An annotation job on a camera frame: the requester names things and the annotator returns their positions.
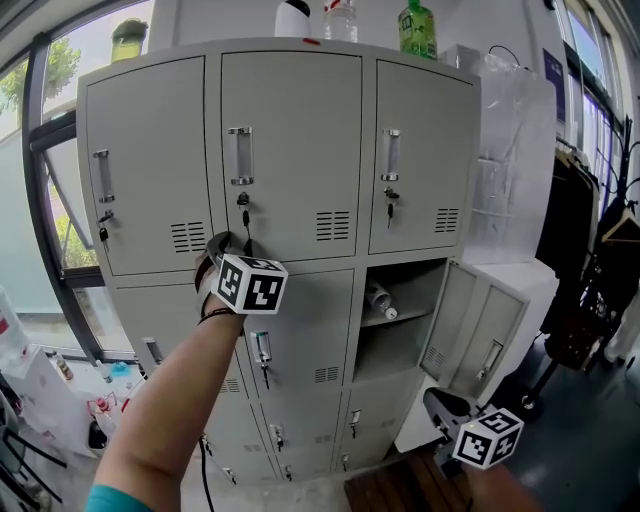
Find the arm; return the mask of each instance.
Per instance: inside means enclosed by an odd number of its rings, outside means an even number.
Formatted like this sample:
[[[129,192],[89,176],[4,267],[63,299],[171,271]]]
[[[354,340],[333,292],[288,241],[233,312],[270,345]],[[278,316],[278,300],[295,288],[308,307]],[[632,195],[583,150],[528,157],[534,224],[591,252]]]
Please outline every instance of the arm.
[[[225,307],[210,297],[207,311]],[[244,316],[219,315],[181,343],[127,407],[95,484],[153,510],[180,509],[180,482],[216,401]]]
[[[477,512],[542,512],[542,507],[504,464],[476,469],[463,464]]]

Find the black and white marker cube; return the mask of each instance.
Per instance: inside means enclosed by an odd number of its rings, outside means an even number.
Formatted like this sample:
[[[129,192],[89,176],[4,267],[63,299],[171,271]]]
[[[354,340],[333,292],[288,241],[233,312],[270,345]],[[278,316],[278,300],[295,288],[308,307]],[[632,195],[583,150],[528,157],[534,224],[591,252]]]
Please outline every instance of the black and white marker cube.
[[[236,313],[275,315],[288,277],[279,261],[225,254],[215,294]]]
[[[506,409],[460,426],[454,458],[480,469],[502,462],[515,450],[524,423]]]

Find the window frame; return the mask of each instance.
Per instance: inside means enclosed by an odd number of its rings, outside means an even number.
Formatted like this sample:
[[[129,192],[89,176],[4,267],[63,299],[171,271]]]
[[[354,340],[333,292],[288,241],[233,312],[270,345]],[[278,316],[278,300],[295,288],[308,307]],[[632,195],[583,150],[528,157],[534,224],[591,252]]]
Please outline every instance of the window frame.
[[[135,352],[104,350],[91,330],[80,306],[75,290],[104,287],[100,267],[63,269],[59,241],[48,213],[49,176],[45,171],[45,152],[63,142],[76,138],[76,112],[65,113],[56,119],[43,122],[43,89],[47,58],[51,43],[72,30],[145,0],[105,0],[65,20],[45,33],[36,35],[31,43],[0,66],[0,76],[10,71],[23,59],[28,59],[22,103],[22,160],[27,201],[34,235],[53,291],[66,321],[76,337],[80,349],[44,346],[45,352],[58,351],[69,359],[103,362],[136,361]]]

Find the water bottle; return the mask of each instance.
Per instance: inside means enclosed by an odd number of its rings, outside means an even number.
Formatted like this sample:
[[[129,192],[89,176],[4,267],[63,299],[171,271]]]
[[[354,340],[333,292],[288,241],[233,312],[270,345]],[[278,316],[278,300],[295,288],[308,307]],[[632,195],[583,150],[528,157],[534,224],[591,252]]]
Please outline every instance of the water bottle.
[[[324,38],[358,42],[354,0],[325,0]]]
[[[374,281],[370,277],[364,288],[364,297],[371,305],[374,311],[384,313],[389,320],[393,320],[398,316],[398,311],[391,307],[391,295],[385,290],[380,283]]]

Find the tree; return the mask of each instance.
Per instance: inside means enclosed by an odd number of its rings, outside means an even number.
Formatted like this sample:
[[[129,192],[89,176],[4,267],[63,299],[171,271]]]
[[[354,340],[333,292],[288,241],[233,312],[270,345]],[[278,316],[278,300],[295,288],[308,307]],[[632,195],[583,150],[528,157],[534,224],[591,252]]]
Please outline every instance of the tree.
[[[45,99],[55,98],[71,82],[78,70],[80,55],[81,50],[70,48],[69,39],[66,37],[51,44],[44,79]],[[17,109],[18,121],[22,118],[22,96],[26,75],[25,61],[0,80],[0,115],[7,109]]]

